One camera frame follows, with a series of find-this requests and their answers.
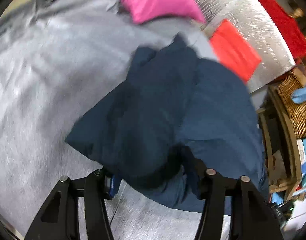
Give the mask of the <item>dark navy blue garment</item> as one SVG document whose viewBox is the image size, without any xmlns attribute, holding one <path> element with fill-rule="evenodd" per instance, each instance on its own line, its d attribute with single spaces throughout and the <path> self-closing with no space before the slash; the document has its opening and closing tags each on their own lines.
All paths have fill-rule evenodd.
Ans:
<svg viewBox="0 0 306 240">
<path fill-rule="evenodd" d="M 244 83 L 200 58 L 181 35 L 138 47 L 126 80 L 87 111 L 65 139 L 149 199 L 201 212 L 196 164 L 248 176 L 269 195 L 257 114 Z"/>
</svg>

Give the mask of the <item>wooden bedside shelf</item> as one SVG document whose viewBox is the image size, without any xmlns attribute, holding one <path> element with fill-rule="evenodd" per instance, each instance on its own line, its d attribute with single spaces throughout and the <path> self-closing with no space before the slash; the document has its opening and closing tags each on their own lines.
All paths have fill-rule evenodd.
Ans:
<svg viewBox="0 0 306 240">
<path fill-rule="evenodd" d="M 288 201 L 301 182 L 300 153 L 276 83 L 268 86 L 266 99 L 256 112 L 266 152 L 269 192 L 283 192 Z"/>
</svg>

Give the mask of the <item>wicker basket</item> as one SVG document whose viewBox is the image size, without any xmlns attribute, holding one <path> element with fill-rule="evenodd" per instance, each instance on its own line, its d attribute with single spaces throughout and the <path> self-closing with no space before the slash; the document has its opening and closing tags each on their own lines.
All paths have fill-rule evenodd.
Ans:
<svg viewBox="0 0 306 240">
<path fill-rule="evenodd" d="M 300 88 L 303 88 L 300 80 L 293 73 L 289 73 L 277 85 L 276 90 L 284 104 L 295 136 L 297 139 L 304 139 L 306 138 L 306 101 L 294 103 L 291 99 L 293 92 Z"/>
</svg>

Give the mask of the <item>light blue cloth in basket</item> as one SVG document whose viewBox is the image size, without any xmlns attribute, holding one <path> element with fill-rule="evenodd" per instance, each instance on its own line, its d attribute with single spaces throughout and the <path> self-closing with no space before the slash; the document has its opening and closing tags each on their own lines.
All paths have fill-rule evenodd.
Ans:
<svg viewBox="0 0 306 240">
<path fill-rule="evenodd" d="M 296 89 L 291 96 L 291 99 L 296 104 L 301 104 L 306 101 L 306 86 Z"/>
</svg>

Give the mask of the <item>grey bed sheet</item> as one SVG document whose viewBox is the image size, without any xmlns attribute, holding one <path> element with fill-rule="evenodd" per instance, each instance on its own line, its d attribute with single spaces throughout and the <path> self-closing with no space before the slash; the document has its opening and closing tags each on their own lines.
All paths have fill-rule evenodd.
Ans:
<svg viewBox="0 0 306 240">
<path fill-rule="evenodd" d="M 99 168 L 65 143 L 73 124 L 126 77 L 139 46 L 181 33 L 200 57 L 209 39 L 182 18 L 135 25 L 119 0 L 31 0 L 0 20 L 0 215 L 22 235 L 62 175 Z"/>
</svg>

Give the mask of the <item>red-orange pillow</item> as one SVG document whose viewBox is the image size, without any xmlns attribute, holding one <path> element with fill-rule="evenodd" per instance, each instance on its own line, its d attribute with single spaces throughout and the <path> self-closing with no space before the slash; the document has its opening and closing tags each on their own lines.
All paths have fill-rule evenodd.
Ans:
<svg viewBox="0 0 306 240">
<path fill-rule="evenodd" d="M 262 59 L 237 28 L 223 20 L 210 38 L 210 44 L 221 64 L 247 83 Z"/>
</svg>

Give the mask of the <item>red cloth on headboard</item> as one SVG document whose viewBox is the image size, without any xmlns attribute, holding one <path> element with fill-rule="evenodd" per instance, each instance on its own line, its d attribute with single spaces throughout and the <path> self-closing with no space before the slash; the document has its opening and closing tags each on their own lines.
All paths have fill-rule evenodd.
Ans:
<svg viewBox="0 0 306 240">
<path fill-rule="evenodd" d="M 294 18 L 290 17 L 275 0 L 258 0 L 269 14 L 284 38 L 294 59 L 306 56 L 306 39 Z"/>
</svg>

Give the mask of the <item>silver quilted headboard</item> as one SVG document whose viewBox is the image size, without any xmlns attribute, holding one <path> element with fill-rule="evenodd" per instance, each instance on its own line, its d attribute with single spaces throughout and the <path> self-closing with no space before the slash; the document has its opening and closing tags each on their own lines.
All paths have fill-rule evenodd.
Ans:
<svg viewBox="0 0 306 240">
<path fill-rule="evenodd" d="M 262 61 L 247 86 L 255 92 L 291 70 L 295 61 L 282 34 L 258 0 L 196 0 L 206 19 L 202 27 L 211 36 L 229 20 L 257 51 Z"/>
</svg>

